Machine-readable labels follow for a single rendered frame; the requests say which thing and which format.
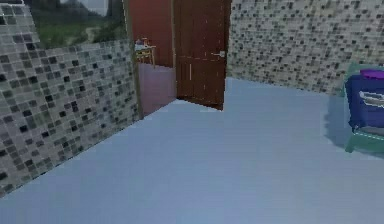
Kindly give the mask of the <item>purple lid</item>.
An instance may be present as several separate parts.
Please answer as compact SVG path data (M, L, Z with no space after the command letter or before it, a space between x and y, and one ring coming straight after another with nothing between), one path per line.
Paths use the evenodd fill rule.
M384 80L384 70L362 69L360 74L365 78Z

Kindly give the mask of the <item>window with green view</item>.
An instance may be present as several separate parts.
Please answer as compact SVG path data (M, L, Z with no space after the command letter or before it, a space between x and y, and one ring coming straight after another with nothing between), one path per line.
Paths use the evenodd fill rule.
M124 39L123 0L24 0L44 48Z

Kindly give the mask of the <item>brown wooden room door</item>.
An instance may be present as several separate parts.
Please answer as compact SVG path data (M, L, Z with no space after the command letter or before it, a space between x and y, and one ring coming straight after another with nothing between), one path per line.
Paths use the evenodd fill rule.
M232 0L173 0L176 95L222 110Z

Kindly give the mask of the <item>blue box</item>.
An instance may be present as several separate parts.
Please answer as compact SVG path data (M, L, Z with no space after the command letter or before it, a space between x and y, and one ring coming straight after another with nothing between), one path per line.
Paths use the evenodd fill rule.
M384 79L352 75L345 82L345 92L353 130L384 128Z

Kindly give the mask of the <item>yellow wooden table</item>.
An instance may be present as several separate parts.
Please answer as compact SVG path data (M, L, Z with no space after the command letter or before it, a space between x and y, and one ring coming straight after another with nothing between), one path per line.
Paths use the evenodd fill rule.
M143 62L146 58L149 59L150 64L156 67L155 62L155 46L150 45L135 45L136 59Z

